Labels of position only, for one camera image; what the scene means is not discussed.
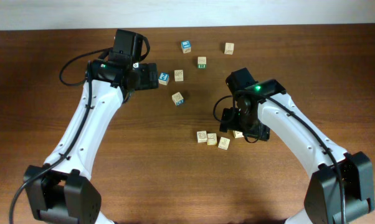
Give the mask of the wooden block letter H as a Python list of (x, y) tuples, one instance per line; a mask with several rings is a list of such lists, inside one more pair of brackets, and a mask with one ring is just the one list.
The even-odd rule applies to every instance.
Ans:
[(233, 135), (235, 138), (242, 138), (244, 137), (243, 133), (240, 131), (233, 131)]

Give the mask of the wooden block letter J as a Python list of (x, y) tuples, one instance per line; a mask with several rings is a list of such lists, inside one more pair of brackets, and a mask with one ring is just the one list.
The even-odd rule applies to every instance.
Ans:
[(230, 139), (221, 137), (219, 140), (218, 148), (223, 150), (228, 150), (230, 144)]

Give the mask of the wooden block letter L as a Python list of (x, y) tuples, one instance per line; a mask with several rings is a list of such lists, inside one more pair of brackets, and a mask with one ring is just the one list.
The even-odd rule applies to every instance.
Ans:
[(208, 133), (207, 134), (207, 145), (216, 145), (217, 144), (217, 134), (216, 133)]

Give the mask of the wooden block snail picture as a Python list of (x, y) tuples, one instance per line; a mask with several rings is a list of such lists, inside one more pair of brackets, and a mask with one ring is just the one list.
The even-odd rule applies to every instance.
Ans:
[(207, 131), (198, 131), (197, 132), (197, 142), (198, 143), (207, 142)]

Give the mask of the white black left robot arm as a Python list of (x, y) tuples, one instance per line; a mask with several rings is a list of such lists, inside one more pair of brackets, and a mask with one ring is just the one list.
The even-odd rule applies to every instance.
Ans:
[(16, 202), (27, 194), (33, 217), (45, 223), (111, 223), (101, 209), (102, 197), (91, 183), (101, 141), (115, 113), (139, 90), (156, 89), (155, 63), (144, 63), (148, 38), (118, 29), (114, 44), (97, 50), (89, 61), (77, 109), (58, 145), (42, 166), (30, 165), (9, 208), (14, 223)]

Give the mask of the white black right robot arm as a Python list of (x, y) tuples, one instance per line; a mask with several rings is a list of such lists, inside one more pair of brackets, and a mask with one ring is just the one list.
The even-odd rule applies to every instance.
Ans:
[(225, 80), (232, 107), (219, 118), (221, 132), (238, 131), (249, 143), (274, 132), (310, 178), (303, 209), (286, 223), (349, 223), (375, 209), (373, 164), (324, 135), (275, 79), (258, 82), (246, 68)]

